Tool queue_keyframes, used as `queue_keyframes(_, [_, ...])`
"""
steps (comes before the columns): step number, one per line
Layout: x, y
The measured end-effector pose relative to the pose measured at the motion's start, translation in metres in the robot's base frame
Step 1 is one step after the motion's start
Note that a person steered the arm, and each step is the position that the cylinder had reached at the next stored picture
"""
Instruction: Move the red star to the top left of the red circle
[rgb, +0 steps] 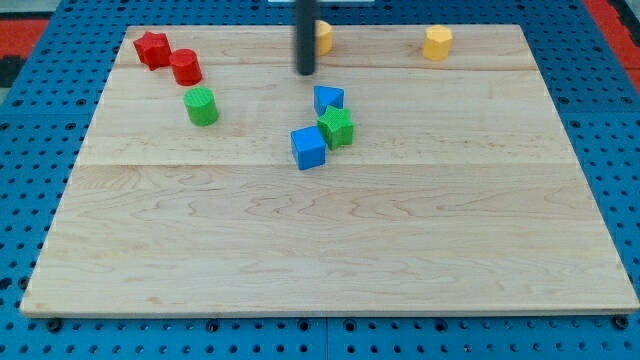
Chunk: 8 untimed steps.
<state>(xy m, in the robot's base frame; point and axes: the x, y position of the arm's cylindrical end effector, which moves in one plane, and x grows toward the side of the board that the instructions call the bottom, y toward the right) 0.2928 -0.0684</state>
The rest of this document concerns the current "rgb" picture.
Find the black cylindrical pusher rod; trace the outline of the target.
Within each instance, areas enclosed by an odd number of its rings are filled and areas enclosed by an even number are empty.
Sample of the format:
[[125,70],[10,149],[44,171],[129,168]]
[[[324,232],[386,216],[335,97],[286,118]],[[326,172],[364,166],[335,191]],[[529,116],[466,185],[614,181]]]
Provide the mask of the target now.
[[316,0],[295,1],[295,59],[296,70],[309,76],[316,68]]

